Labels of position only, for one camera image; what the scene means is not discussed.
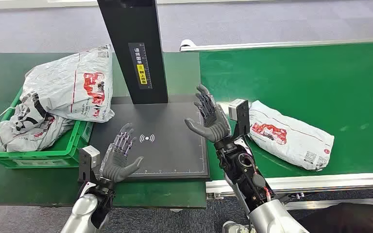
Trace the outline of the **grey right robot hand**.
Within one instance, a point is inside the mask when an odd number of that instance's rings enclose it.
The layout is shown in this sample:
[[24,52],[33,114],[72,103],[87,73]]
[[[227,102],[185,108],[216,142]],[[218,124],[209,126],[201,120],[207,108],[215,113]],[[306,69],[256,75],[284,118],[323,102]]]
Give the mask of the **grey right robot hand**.
[[213,143],[230,136],[231,127],[221,106],[216,103],[212,94],[204,85],[200,84],[196,89],[198,92],[195,96],[198,100],[194,101],[194,105],[203,117],[203,124],[198,124],[193,119],[186,118],[184,122],[187,127]]

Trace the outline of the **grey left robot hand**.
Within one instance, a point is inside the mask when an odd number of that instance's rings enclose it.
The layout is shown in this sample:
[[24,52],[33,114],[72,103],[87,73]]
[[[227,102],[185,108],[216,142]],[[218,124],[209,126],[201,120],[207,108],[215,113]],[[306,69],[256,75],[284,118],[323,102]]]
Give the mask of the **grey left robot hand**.
[[109,145],[100,167],[101,179],[119,183],[140,168],[143,156],[139,156],[132,163],[127,164],[128,152],[136,141],[133,132],[133,124],[125,124]]

